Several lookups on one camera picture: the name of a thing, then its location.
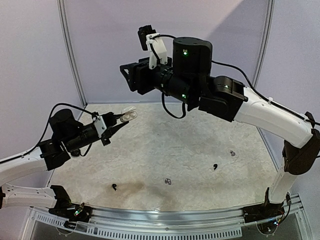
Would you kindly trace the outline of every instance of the beige marbled surface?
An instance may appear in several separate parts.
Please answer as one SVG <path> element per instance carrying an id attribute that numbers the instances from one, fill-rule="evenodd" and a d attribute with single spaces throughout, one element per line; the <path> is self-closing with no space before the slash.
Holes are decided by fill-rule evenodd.
<path id="1" fill-rule="evenodd" d="M 118 114 L 130 105 L 93 104 L 86 109 Z M 167 105 L 181 114 L 180 103 Z M 174 119 L 160 103 L 134 106 L 138 118 L 118 131 L 111 144 L 94 143 L 86 157 L 57 168 L 50 184 L 64 186 L 73 202 L 134 210 L 208 210 L 264 200 L 276 170 L 254 126 L 197 109 Z M 88 124 L 91 117 L 83 114 L 80 120 Z M 172 185 L 165 184 L 166 178 Z"/>

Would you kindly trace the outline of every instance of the clear plastic object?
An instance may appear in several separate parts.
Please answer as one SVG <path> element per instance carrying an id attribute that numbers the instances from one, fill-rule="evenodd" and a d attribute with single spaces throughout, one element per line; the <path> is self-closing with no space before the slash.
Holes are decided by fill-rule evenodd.
<path id="1" fill-rule="evenodd" d="M 120 121 L 125 123 L 125 122 L 131 121 L 131 120 L 137 118 L 138 114 L 135 110 L 136 110 L 135 106 L 128 106 L 128 107 L 124 108 L 121 111 L 121 114 L 124 114 L 124 115 L 120 118 Z"/>

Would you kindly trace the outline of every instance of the white wall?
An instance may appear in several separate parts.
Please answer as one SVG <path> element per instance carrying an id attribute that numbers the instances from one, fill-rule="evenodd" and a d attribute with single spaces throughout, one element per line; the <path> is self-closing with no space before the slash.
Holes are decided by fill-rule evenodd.
<path id="1" fill-rule="evenodd" d="M 320 121 L 320 1 L 275 2 L 271 32 L 257 89 L 293 110 Z M 279 166 L 283 140 L 264 132 Z M 320 239 L 320 161 L 292 188 L 299 193 L 314 239 Z"/>
<path id="2" fill-rule="evenodd" d="M 67 0 L 66 15 L 75 60 L 89 103 L 160 101 L 159 91 L 132 93 L 119 66 L 137 62 L 142 51 L 138 28 L 191 36 L 213 43 L 213 58 L 235 64 L 253 77 L 268 0 Z M 172 39 L 165 39 L 172 55 Z M 216 66 L 212 75 L 243 80 L 237 71 Z"/>
<path id="3" fill-rule="evenodd" d="M 66 53 L 57 2 L 1 0 L 0 9 L 2 159 L 38 142 L 56 103 L 80 106 L 81 102 Z M 49 172 L 32 174 L 14 184 L 43 187 L 49 176 Z M 25 215 L 24 207 L 0 209 L 0 239 L 19 239 Z"/>

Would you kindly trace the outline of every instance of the robotic arm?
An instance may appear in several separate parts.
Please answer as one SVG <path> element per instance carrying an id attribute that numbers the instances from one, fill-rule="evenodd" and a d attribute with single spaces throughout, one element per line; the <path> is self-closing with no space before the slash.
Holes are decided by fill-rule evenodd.
<path id="1" fill-rule="evenodd" d="M 198 107 L 226 121 L 247 123 L 284 139 L 284 164 L 266 190 L 264 203 L 243 208 L 246 222 L 284 212 L 287 192 L 297 176 L 312 167 L 320 151 L 320 133 L 314 128 L 312 114 L 298 114 L 227 76 L 210 76 L 213 46 L 208 41 L 162 35 L 150 25 L 140 27 L 138 35 L 142 49 L 150 52 L 149 58 L 120 66 L 132 92 L 144 95 L 158 89 L 163 105 L 164 95 L 172 96 L 184 103 L 182 108 L 187 104 L 188 111 Z M 172 58 L 167 57 L 162 37 L 173 38 Z"/>
<path id="2" fill-rule="evenodd" d="M 91 144 L 98 140 L 101 140 L 103 146 L 110 144 L 110 138 L 137 117 L 135 109 L 133 106 L 127 107 L 121 114 L 108 112 L 99 115 L 94 112 L 92 123 L 87 125 L 76 121 L 70 109 L 56 112 L 48 120 L 53 131 L 52 138 L 41 141 L 32 150 L 0 161 L 0 209 L 14 206 L 46 207 L 49 213 L 68 218 L 72 222 L 88 222 L 91 207 L 84 203 L 72 203 L 62 186 L 34 188 L 15 186 L 8 182 L 32 173 L 56 169 L 71 159 L 70 155 L 80 156 L 80 148 L 87 145 L 88 153 Z"/>

